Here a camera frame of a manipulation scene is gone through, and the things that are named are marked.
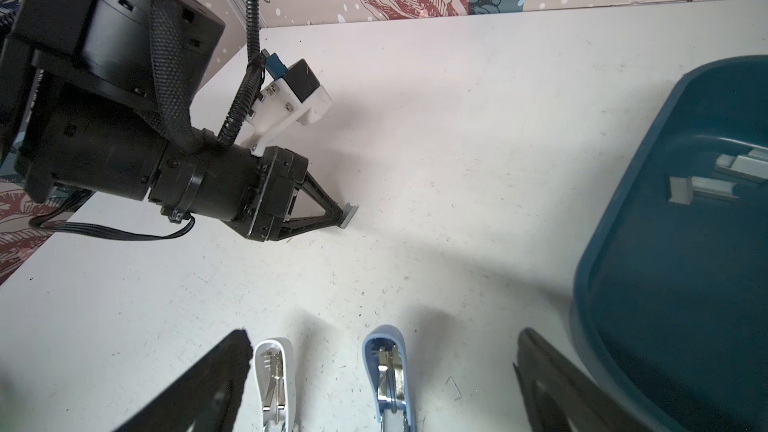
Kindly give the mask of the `grey staple strip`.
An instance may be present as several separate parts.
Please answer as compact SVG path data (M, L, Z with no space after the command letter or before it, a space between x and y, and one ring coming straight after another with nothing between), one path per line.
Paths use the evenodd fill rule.
M358 210L357 205L353 205L351 203L346 203L344 207L342 208L342 213L339 217L339 221L337 223L337 226L341 229L345 229L348 224L350 223L351 219L354 217L355 213Z

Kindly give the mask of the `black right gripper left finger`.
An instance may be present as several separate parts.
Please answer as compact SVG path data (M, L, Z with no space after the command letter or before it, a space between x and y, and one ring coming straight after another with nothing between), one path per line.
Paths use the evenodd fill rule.
M118 429L233 430L252 356L246 331L232 331Z

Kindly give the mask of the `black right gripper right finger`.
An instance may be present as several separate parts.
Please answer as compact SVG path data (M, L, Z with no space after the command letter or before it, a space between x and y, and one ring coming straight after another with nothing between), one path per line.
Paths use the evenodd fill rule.
M514 369L533 431L649 429L532 328L518 336Z

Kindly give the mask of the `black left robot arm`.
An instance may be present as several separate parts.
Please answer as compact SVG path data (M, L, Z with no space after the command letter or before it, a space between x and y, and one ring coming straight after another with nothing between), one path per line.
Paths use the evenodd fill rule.
M345 227L355 213L275 145L319 120L331 98L305 61L260 45L259 0L245 0L244 77L218 132L190 107L223 32L196 0L23 0L1 18L1 155L38 203L69 190L37 230L132 241L134 234L64 222L103 192L148 200L188 233L197 216L244 238L281 241Z

